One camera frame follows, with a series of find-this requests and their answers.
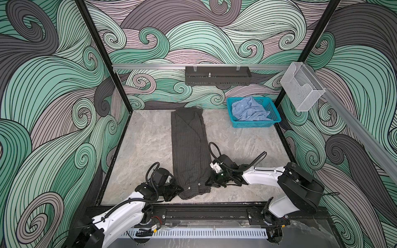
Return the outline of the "dark grey pinstripe shirt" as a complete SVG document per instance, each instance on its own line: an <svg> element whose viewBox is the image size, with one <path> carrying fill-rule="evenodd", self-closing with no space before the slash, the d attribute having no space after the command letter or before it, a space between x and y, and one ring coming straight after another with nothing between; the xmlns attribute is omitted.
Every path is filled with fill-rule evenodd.
<svg viewBox="0 0 397 248"><path fill-rule="evenodd" d="M171 113L173 175L183 192L183 200L209 193L211 176L203 110L179 108Z"/></svg>

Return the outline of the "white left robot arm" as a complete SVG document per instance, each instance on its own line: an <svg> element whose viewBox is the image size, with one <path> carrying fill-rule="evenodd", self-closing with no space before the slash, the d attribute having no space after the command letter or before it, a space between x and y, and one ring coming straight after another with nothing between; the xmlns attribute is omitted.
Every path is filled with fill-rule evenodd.
<svg viewBox="0 0 397 248"><path fill-rule="evenodd" d="M143 225L143 232L154 233L162 220L153 215L153 204L159 198L170 201L183 192L174 179L160 185L153 180L143 182L124 201L93 218L82 218L69 231L64 248L107 248L121 235L137 225Z"/></svg>

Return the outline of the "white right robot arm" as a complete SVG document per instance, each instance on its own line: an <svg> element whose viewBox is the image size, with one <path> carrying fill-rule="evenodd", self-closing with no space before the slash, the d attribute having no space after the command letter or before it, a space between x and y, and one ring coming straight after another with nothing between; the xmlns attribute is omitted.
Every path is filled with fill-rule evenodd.
<svg viewBox="0 0 397 248"><path fill-rule="evenodd" d="M323 184L292 162L284 167L255 167L251 164L238 167L234 163L228 165L213 161L210 168L212 174L206 182L208 186L226 188L232 181L238 187L265 185L282 190L283 193L278 197L269 198L258 214L250 214L259 220L259 225L287 225L287 216L297 211L313 215L317 213L324 194Z"/></svg>

